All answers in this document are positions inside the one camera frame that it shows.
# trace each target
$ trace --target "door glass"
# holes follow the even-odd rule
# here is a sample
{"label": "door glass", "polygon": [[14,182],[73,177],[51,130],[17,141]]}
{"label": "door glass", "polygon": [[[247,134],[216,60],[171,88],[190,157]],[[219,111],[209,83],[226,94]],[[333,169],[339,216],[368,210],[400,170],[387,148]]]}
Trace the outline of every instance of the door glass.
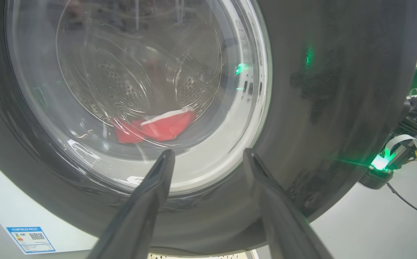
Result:
{"label": "door glass", "polygon": [[6,10],[26,105],[85,174],[130,190],[173,149],[170,195],[188,193],[255,144],[270,91],[250,1],[13,0]]}

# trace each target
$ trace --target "sticker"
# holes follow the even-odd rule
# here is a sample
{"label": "sticker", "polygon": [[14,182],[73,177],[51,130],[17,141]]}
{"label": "sticker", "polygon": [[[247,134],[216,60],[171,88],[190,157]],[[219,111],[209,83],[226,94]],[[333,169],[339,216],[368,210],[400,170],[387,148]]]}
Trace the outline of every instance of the sticker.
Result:
{"label": "sticker", "polygon": [[27,254],[55,252],[49,239],[39,227],[7,228],[7,230]]}

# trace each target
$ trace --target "red garment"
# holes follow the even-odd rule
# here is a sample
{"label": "red garment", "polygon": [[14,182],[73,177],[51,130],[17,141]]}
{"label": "red garment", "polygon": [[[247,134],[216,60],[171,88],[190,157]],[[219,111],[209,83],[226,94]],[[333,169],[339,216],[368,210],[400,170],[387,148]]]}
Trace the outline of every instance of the red garment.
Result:
{"label": "red garment", "polygon": [[184,107],[154,117],[141,123],[140,126],[141,132],[147,137],[157,141],[167,141],[175,139],[195,120],[195,110],[192,107]]}
{"label": "red garment", "polygon": [[139,143],[143,141],[145,136],[140,131],[140,124],[143,122],[143,119],[133,121],[130,124],[122,120],[114,120],[113,125],[117,140],[120,143]]}

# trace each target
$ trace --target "green led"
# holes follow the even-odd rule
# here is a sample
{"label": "green led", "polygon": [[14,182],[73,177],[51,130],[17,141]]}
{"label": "green led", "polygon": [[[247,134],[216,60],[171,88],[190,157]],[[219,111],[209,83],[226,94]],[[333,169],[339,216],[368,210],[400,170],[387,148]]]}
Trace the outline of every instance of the green led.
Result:
{"label": "green led", "polygon": [[311,67],[314,58],[314,51],[311,48],[306,50],[306,69]]}
{"label": "green led", "polygon": [[241,63],[238,65],[238,68],[236,69],[236,75],[242,73],[242,70],[246,67],[245,64]]}
{"label": "green led", "polygon": [[377,155],[375,159],[372,161],[371,165],[378,170],[383,170],[388,165],[389,160],[386,158]]}

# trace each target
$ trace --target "washing machine door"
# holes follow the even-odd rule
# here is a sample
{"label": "washing machine door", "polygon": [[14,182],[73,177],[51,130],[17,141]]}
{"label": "washing machine door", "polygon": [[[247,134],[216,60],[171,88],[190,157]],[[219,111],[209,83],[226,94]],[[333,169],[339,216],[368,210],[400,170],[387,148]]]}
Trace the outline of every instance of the washing machine door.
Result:
{"label": "washing machine door", "polygon": [[414,0],[0,1],[0,169],[100,236],[173,149],[151,252],[253,249],[243,149],[314,220],[396,126],[416,57]]}

